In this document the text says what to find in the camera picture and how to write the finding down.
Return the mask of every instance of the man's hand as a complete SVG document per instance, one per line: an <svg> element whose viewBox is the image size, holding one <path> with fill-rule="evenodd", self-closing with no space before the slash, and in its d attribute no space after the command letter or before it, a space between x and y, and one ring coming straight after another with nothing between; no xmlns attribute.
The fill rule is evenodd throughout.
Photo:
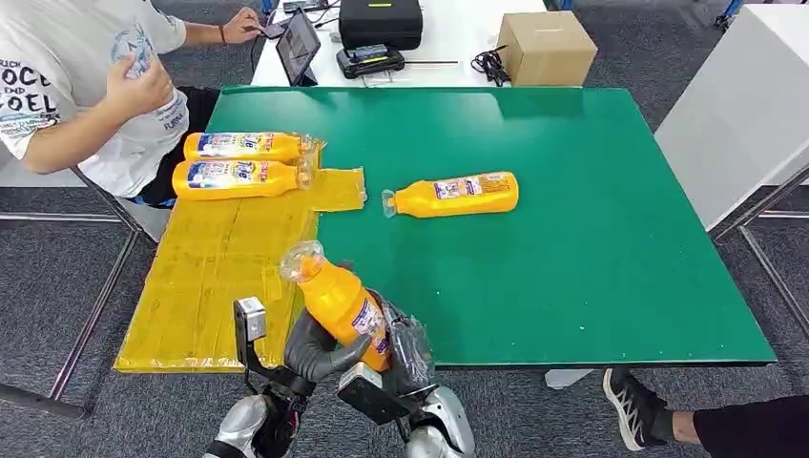
<svg viewBox="0 0 809 458"><path fill-rule="evenodd" d="M237 45L256 38L261 33L259 16L250 8L244 7L222 27L225 43Z"/></svg>
<svg viewBox="0 0 809 458"><path fill-rule="evenodd" d="M149 70L136 79L127 77L135 63L128 55L121 59L107 75L107 95L101 104L116 119L126 122L133 117L153 112L169 103L174 84L159 59L149 59Z"/></svg>
<svg viewBox="0 0 809 458"><path fill-rule="evenodd" d="M351 345L335 350L337 342L304 308L283 349L284 364L309 382L345 371L358 363L371 346L371 336L361 335Z"/></svg>

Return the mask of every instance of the person's leg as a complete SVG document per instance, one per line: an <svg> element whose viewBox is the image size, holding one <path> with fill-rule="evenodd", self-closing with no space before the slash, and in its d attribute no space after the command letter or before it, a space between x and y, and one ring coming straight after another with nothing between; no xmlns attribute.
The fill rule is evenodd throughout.
<svg viewBox="0 0 809 458"><path fill-rule="evenodd" d="M701 444L713 458L809 456L809 396L676 412L623 369L607 369L604 392L630 450L684 442Z"/></svg>
<svg viewBox="0 0 809 458"><path fill-rule="evenodd" d="M155 208L172 208L175 206L176 193L172 184L172 176L176 166L185 160L185 155L182 151L185 138L188 134L205 132L219 99L219 90L216 89L192 87L180 87L178 89L188 97L188 131L182 136L175 148L160 160L155 179L144 186L137 197L130 199L134 203Z"/></svg>
<svg viewBox="0 0 809 458"><path fill-rule="evenodd" d="M809 396L698 410L692 423L713 458L809 456Z"/></svg>

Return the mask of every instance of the orange bottle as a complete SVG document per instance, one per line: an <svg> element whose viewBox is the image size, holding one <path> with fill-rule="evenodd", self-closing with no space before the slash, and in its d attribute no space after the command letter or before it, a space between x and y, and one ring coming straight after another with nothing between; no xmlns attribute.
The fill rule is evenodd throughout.
<svg viewBox="0 0 809 458"><path fill-rule="evenodd" d="M306 309L341 345L371 334L363 362L377 372L388 368L390 348L382 308L356 275L326 259L318 241L293 246L281 260L280 274L298 284Z"/></svg>
<svg viewBox="0 0 809 458"><path fill-rule="evenodd" d="M179 198L272 198L293 189L308 189L314 173L311 162L298 165L272 160L186 160L172 175Z"/></svg>
<svg viewBox="0 0 809 458"><path fill-rule="evenodd" d="M324 143L309 135L283 132L190 134L183 144L186 159L269 159L292 162L316 153Z"/></svg>
<svg viewBox="0 0 809 458"><path fill-rule="evenodd" d="M416 218L504 213L513 210L519 199L517 178L511 172L422 180L396 192L382 192L388 218L400 213Z"/></svg>

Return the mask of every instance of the sneaker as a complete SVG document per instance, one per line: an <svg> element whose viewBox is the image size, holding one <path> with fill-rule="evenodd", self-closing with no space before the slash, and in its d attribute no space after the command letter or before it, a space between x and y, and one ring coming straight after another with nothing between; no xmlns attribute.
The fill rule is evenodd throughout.
<svg viewBox="0 0 809 458"><path fill-rule="evenodd" d="M666 402L643 386L626 369L604 372L604 394L618 411L618 425L624 444L632 451L666 443L652 436L652 424Z"/></svg>

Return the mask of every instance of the gray carpet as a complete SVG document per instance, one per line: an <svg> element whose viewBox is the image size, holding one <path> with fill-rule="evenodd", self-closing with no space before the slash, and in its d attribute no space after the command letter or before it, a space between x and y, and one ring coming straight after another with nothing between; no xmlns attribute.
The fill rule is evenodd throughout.
<svg viewBox="0 0 809 458"><path fill-rule="evenodd" d="M110 207L90 188L0 187L0 212L109 215Z"/></svg>
<svg viewBox="0 0 809 458"><path fill-rule="evenodd" d="M223 22L239 5L155 0L166 12ZM588 85L630 88L651 126L659 124L718 35L705 27L722 4L576 1L576 13L599 47ZM178 84L218 86L250 80L249 46L180 51L166 57ZM0 209L58 209L73 197L0 188ZM802 207L801 190L783 208ZM81 204L72 208L81 208ZM757 224L765 249L809 303L807 229ZM124 234L112 226L35 228L0 225L0 382L47 392L73 343ZM809 342L757 266L739 235L718 247L780 363L762 368L659 368L635 373L677 408L700 408L809 393ZM126 332L154 247L142 240L127 262L98 331L68 389L68 399L94 406L93 416L68 421L0 403L0 453L44 457L194 457L230 405L245 394L230 375L127 375L109 367ZM599 374L554 391L540 370L441 372L465 402L480 457L622 457L614 414ZM322 384L304 416L297 456L395 457L391 427L370 424ZM675 446L650 457L701 457Z"/></svg>

